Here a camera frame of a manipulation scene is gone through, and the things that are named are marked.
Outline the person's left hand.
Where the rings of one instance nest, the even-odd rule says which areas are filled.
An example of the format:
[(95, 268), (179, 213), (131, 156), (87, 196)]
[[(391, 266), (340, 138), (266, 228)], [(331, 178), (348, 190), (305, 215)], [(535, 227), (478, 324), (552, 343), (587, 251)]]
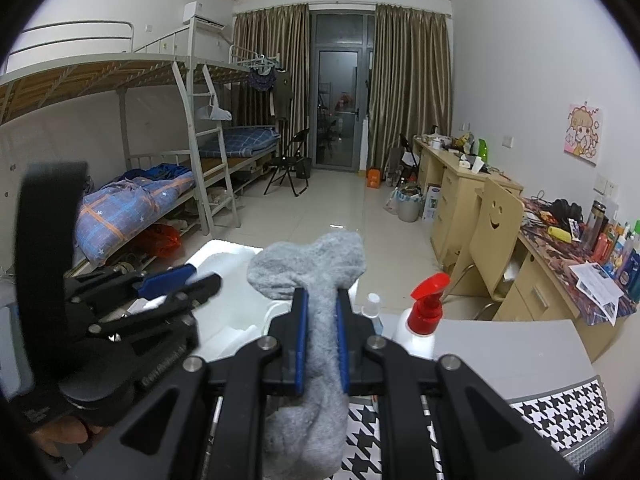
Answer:
[(52, 457), (60, 457), (60, 445), (80, 445), (102, 437), (107, 427), (86, 425), (74, 416), (60, 417), (29, 435), (32, 443)]

